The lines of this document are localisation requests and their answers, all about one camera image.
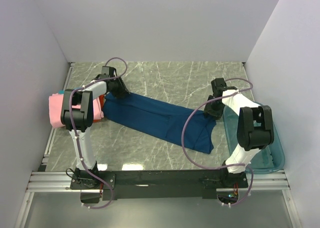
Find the blue t shirt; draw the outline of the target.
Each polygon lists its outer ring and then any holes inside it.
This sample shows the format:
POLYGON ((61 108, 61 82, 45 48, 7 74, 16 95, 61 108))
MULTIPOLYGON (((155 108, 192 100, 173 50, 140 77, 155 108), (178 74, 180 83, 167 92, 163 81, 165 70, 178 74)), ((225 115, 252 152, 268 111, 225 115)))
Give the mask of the blue t shirt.
MULTIPOLYGON (((131 93, 117 99, 111 93, 105 96, 103 113, 107 119, 128 128, 181 146, 182 130, 192 109, 131 93)), ((216 121, 196 111, 184 133, 184 146, 210 154, 213 150, 212 131, 216 121)))

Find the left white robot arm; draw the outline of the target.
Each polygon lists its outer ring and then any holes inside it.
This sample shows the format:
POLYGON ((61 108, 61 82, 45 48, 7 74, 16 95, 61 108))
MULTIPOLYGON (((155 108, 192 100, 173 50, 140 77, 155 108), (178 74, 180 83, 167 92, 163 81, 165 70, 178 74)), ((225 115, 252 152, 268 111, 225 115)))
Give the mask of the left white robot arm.
POLYGON ((116 68, 111 66, 103 66, 101 73, 88 85, 66 89, 63 94, 60 120, 71 135, 76 153, 76 168, 71 183, 89 189, 96 188, 102 182, 91 143, 94 100, 107 93, 116 98, 129 94, 116 68))

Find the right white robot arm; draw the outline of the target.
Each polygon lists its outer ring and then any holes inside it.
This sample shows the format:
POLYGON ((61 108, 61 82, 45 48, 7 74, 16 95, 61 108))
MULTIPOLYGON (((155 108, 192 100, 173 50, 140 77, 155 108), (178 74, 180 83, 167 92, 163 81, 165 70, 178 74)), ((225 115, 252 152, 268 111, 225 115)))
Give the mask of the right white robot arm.
POLYGON ((225 107, 237 116, 237 145, 230 157, 222 164, 219 181, 224 187, 231 187, 240 181, 248 164, 261 150, 274 141, 274 127, 271 107, 259 105, 244 95, 235 86, 228 86, 224 78, 211 81, 212 95, 204 107, 204 116, 219 120, 225 107))

